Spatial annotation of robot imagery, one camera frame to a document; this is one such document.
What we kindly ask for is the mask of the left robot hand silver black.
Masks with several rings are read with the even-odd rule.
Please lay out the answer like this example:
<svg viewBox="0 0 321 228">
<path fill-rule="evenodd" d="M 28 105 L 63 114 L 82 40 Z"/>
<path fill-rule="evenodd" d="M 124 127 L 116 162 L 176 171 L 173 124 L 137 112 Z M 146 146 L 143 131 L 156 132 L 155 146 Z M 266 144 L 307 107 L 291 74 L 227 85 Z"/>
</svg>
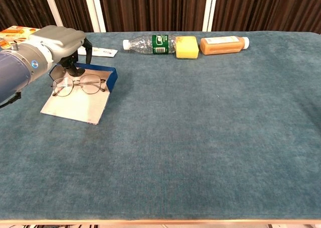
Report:
<svg viewBox="0 0 321 228">
<path fill-rule="evenodd" d="M 83 68 L 76 68 L 78 49 L 83 46 L 86 51 L 86 63 L 92 59 L 92 44 L 83 31 L 72 28 L 49 25 L 29 35 L 28 40 L 40 43 L 52 54 L 53 62 L 60 64 L 69 75 L 79 77 Z"/>
</svg>

